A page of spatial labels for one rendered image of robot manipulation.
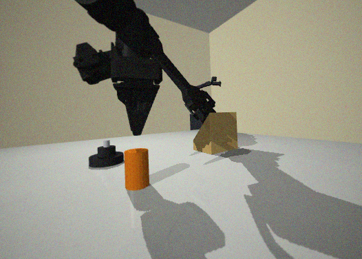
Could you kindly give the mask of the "orange knob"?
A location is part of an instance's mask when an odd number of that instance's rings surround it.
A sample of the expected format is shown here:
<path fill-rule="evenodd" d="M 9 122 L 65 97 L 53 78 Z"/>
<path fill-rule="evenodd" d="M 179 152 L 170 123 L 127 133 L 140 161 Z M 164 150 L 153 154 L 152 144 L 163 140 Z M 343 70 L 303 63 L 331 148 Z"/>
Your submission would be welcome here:
<path fill-rule="evenodd" d="M 125 151 L 125 188 L 144 189 L 149 185 L 149 152 L 145 148 Z"/>

